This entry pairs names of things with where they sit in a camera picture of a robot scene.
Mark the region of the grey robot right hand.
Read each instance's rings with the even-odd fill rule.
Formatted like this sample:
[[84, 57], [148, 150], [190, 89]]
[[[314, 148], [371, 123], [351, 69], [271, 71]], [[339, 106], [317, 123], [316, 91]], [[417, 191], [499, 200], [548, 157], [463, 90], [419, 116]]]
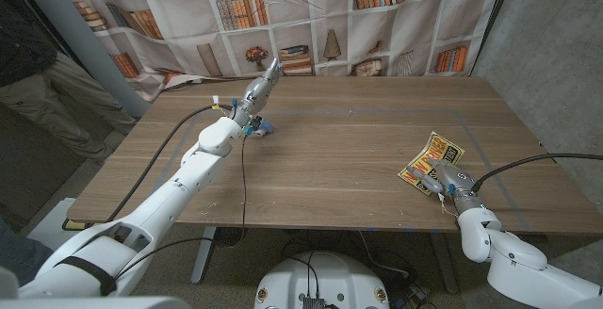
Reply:
[[446, 160], [430, 157], [427, 160], [434, 167], [435, 177], [411, 166], [407, 166], [406, 170], [428, 191], [451, 198], [458, 214], [471, 208], [483, 207], [481, 199], [471, 190], [475, 181], [468, 173]]

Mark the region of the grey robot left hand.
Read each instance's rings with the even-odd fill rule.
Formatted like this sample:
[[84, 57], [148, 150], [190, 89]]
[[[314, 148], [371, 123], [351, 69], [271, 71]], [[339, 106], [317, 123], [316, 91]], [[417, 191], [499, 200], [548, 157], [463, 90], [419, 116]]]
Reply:
[[247, 86], [229, 117], [240, 126], [246, 125], [267, 104], [269, 95], [277, 85], [281, 73], [281, 63], [278, 58], [275, 58], [267, 70]]

